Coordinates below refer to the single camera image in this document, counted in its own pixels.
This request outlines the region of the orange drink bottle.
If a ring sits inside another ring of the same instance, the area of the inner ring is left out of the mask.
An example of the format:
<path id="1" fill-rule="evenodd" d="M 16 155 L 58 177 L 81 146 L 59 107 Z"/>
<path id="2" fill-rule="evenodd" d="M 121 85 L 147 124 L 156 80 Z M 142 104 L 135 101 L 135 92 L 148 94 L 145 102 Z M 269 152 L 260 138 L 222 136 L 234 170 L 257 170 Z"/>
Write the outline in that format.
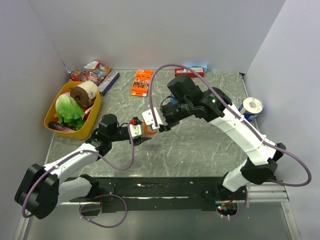
<path id="1" fill-rule="evenodd" d="M 152 129 L 152 127 L 147 125 L 145 122 L 142 123 L 141 130 L 143 135 L 146 137 L 152 137 L 158 132 L 157 129 Z"/>

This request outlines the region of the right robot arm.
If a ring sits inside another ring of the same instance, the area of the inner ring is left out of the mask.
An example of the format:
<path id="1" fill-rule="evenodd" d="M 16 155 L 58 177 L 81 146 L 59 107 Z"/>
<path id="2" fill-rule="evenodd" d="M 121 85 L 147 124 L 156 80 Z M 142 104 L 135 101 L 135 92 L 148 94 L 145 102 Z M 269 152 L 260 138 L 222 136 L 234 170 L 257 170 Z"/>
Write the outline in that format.
<path id="1" fill-rule="evenodd" d="M 247 155 L 246 160 L 237 168 L 227 172 L 215 189 L 215 195 L 230 199 L 236 191 L 247 184 L 261 185 L 270 180 L 278 167 L 277 161 L 284 150 L 282 143 L 270 142 L 243 118 L 231 99 L 220 89 L 217 95 L 210 90 L 202 91 L 188 75 L 175 77 L 167 84 L 176 103 L 161 104 L 159 115 L 165 124 L 160 125 L 160 132 L 169 131 L 190 116 L 203 119 L 227 134 Z"/>

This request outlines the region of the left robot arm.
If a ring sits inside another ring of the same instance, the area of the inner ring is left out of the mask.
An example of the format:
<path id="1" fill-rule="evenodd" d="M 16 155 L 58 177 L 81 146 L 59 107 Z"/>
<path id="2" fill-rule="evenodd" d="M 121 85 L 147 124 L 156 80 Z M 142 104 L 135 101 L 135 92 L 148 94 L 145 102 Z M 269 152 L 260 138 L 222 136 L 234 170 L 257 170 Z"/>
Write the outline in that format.
<path id="1" fill-rule="evenodd" d="M 98 128 L 75 151 L 46 166 L 31 165 L 14 196 L 15 202 L 22 206 L 22 216 L 47 217 L 58 204 L 62 184 L 67 178 L 99 159 L 104 160 L 113 142 L 129 140 L 135 147 L 148 140 L 146 131 L 149 126 L 150 121 L 134 117 L 124 127 L 118 123 L 116 115 L 106 114 Z"/>

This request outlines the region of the blue Pocari bottle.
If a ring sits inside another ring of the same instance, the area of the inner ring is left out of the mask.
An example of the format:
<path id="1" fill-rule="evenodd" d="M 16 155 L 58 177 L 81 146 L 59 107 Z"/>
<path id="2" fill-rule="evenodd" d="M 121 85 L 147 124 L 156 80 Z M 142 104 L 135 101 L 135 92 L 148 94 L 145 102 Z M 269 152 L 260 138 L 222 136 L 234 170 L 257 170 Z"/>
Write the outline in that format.
<path id="1" fill-rule="evenodd" d="M 175 99 L 173 96 L 170 97 L 170 103 L 171 104 L 176 104 L 178 102 L 177 99 Z"/>

